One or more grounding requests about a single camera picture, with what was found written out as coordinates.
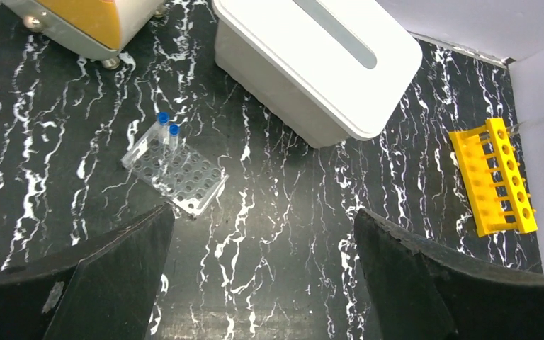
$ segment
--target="white plastic box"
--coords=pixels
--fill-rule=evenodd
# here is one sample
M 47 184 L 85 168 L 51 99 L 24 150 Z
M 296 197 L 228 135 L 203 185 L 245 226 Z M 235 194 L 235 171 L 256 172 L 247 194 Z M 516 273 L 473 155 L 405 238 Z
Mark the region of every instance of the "white plastic box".
M 420 68 L 373 0 L 213 0 L 218 66 L 314 148 L 379 135 Z

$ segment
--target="yellow tube rack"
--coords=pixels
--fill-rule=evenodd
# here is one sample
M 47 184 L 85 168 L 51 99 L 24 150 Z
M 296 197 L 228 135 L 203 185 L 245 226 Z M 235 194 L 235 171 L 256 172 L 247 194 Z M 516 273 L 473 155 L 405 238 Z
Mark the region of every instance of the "yellow tube rack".
M 449 138 L 455 148 L 479 237 L 504 230 L 518 230 L 523 234 L 536 231 L 535 211 L 529 203 L 531 195 L 524 188 L 525 179 L 521 178 L 504 120 L 490 118 L 475 129 L 450 132 Z M 492 153 L 485 153 L 487 144 L 491 144 Z M 489 167 L 490 159 L 496 159 L 497 167 Z M 494 182 L 494 172 L 501 173 L 503 181 Z M 507 195 L 500 196 L 498 187 L 505 187 Z M 509 201 L 511 210 L 504 211 L 504 201 Z

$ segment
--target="plastic tube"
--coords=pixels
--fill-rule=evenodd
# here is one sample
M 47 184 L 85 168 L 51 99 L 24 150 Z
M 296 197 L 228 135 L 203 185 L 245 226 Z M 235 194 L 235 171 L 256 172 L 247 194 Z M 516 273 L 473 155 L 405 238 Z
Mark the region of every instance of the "plastic tube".
M 512 126 L 506 127 L 506 132 L 508 133 L 509 137 L 512 137 L 514 135 L 519 134 L 521 131 L 527 130 L 529 128 L 534 128 L 537 126 L 541 126 L 544 124 L 544 117 L 540 118 L 533 118 L 533 119 L 527 119 L 523 120 L 522 122 L 519 122 L 518 124 L 514 124 Z M 489 134 L 481 135 L 480 140 L 488 140 Z
M 166 112 L 160 112 L 157 114 L 157 122 L 160 125 L 159 131 L 157 133 L 157 139 L 160 143 L 166 145 L 169 143 L 170 136 L 168 133 L 168 121 L 170 116 Z
M 169 148 L 172 154 L 178 149 L 179 134 L 180 126 L 171 124 L 169 128 Z

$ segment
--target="black marble surface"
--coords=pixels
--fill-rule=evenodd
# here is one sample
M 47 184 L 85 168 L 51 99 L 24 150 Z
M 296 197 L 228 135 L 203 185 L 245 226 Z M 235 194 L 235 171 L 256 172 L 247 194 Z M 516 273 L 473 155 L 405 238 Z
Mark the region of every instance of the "black marble surface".
M 163 110 L 230 178 L 198 219 L 177 212 L 147 338 L 378 339 L 352 235 L 362 207 L 541 272 L 534 234 L 476 235 L 447 136 L 516 121 L 505 69 L 421 42 L 421 69 L 383 134 L 313 150 L 215 66 L 208 2 L 169 8 L 114 72 L 0 8 L 0 270 L 160 203 L 120 158 Z

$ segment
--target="microcentrifuge tube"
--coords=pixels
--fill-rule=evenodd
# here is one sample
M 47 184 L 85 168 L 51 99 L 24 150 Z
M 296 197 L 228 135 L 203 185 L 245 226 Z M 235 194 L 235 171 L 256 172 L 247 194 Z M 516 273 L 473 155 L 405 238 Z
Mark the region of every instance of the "microcentrifuge tube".
M 170 140 L 170 134 L 168 133 L 168 120 L 170 117 L 168 113 L 160 112 L 157 114 L 157 122 L 159 123 L 159 131 L 157 133 L 157 139 L 162 144 L 168 144 Z
M 169 148 L 171 153 L 173 154 L 178 148 L 180 126 L 172 124 L 170 125 L 169 131 Z

